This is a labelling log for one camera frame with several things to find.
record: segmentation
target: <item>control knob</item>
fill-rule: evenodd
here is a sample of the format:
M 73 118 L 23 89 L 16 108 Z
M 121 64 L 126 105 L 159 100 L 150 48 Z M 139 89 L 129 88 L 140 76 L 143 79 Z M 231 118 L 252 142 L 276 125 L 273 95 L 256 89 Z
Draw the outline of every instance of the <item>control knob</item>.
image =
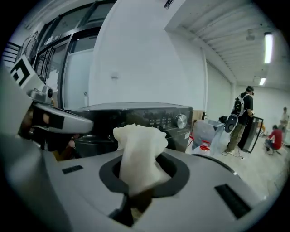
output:
M 187 125 L 186 115 L 178 114 L 175 118 L 175 124 L 178 128 L 183 129 Z

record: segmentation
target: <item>white wall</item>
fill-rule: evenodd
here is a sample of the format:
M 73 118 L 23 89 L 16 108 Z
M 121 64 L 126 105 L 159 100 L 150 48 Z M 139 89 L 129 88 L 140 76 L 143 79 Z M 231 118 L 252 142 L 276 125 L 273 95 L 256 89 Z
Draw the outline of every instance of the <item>white wall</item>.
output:
M 231 83 L 211 64 L 208 63 L 208 118 L 218 121 L 219 117 L 231 114 Z
M 164 31 L 173 15 L 164 8 L 165 2 L 116 2 L 96 40 L 89 79 L 90 105 L 167 102 L 204 108 L 200 48 Z M 172 9 L 179 3 L 174 1 Z
M 237 86 L 236 94 L 246 90 L 246 86 Z M 264 119 L 266 131 L 270 133 L 274 124 L 279 125 L 283 107 L 290 112 L 290 92 L 265 87 L 254 87 L 254 113 Z

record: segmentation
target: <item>white cloth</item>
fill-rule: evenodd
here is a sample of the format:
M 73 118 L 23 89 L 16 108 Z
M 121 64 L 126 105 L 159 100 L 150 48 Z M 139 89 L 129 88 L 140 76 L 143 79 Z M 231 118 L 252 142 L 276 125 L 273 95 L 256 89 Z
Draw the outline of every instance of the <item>white cloth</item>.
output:
M 170 179 L 156 157 L 167 147 L 166 134 L 154 127 L 126 125 L 113 130 L 118 150 L 124 149 L 119 178 L 134 196 Z

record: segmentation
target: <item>floor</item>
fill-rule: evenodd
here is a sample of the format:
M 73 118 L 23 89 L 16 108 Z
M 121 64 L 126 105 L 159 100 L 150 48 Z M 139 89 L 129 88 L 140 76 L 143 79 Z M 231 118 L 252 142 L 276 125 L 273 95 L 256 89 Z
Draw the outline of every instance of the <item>floor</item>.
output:
M 229 134 L 223 133 L 220 143 L 212 157 L 231 167 L 256 192 L 258 197 L 266 199 L 269 195 L 280 191 L 289 172 L 290 149 L 282 147 L 279 153 L 269 155 L 264 148 L 265 138 L 258 138 L 252 153 L 246 153 L 238 148 L 235 156 L 224 156 L 229 141 Z

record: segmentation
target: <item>glass window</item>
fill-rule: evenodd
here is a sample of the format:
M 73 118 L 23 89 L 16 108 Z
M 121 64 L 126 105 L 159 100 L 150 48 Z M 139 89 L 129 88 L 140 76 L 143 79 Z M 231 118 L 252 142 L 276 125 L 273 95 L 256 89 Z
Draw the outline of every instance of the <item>glass window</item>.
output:
M 114 3 L 99 5 L 89 17 L 87 24 L 104 21 Z
M 68 55 L 63 82 L 65 109 L 88 106 L 88 88 L 93 49 Z
M 52 40 L 54 40 L 57 36 L 74 29 L 78 22 L 84 17 L 88 9 L 89 7 L 86 7 L 64 15 L 52 33 Z
M 42 53 L 38 58 L 38 62 L 36 66 L 36 73 L 43 82 L 44 82 L 44 70 L 47 63 L 48 55 L 49 55 L 49 50 Z
M 74 42 L 70 53 L 76 53 L 83 50 L 92 49 L 95 46 L 97 35 L 80 38 Z
M 65 53 L 66 44 L 53 48 L 52 55 L 48 63 L 48 70 L 46 74 L 46 85 L 53 89 L 54 106 L 58 107 L 58 78 L 60 78 L 62 61 Z
M 40 38 L 40 44 L 41 44 L 41 46 L 44 45 L 44 43 L 46 42 L 45 38 L 46 38 L 46 35 L 47 35 L 47 33 L 48 33 L 48 31 L 49 31 L 49 29 L 50 29 L 52 23 L 53 23 L 53 20 L 50 21 L 48 24 L 46 24 L 46 25 L 42 28 L 42 30 L 44 30 L 44 31 L 42 31 L 42 30 L 40 31 L 40 34 L 43 33 L 42 36 L 41 36 L 41 38 Z

